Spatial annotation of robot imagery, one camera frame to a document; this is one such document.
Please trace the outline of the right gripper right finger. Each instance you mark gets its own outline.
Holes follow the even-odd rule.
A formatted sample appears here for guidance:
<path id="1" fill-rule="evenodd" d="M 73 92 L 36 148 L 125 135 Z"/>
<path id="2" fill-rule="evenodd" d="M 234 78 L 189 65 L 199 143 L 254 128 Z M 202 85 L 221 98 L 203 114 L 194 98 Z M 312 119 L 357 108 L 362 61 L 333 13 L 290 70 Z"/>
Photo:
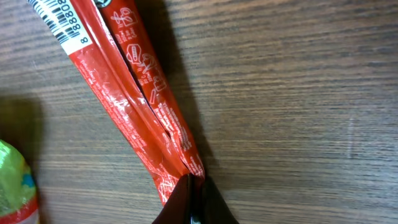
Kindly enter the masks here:
<path id="1" fill-rule="evenodd" d="M 239 224 L 211 177 L 194 177 L 194 223 Z"/>

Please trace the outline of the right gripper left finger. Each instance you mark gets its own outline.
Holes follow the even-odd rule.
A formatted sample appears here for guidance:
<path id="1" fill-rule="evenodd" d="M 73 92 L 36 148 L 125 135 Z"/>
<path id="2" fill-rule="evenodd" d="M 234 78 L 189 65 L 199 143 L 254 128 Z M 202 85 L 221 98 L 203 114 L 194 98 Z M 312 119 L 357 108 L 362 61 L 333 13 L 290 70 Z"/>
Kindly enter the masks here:
<path id="1" fill-rule="evenodd" d="M 182 176 L 152 224 L 190 223 L 190 175 Z"/>

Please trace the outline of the green candy bag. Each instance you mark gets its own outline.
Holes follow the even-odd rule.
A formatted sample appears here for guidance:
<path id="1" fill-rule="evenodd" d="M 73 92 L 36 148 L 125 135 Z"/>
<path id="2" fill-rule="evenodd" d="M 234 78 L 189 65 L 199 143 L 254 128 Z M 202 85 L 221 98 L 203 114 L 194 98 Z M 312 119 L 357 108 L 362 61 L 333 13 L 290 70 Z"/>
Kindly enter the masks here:
<path id="1" fill-rule="evenodd" d="M 1 224 L 39 224 L 37 188 L 22 154 L 1 141 Z"/>

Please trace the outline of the red stick sachet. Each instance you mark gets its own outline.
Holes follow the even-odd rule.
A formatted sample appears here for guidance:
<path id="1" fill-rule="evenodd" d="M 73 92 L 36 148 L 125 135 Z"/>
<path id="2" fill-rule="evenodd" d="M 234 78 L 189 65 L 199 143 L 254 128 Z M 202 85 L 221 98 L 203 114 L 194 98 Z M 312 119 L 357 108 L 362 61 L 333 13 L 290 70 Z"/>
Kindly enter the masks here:
<path id="1" fill-rule="evenodd" d="M 149 171 L 162 203 L 205 170 L 134 1 L 29 0 Z"/>

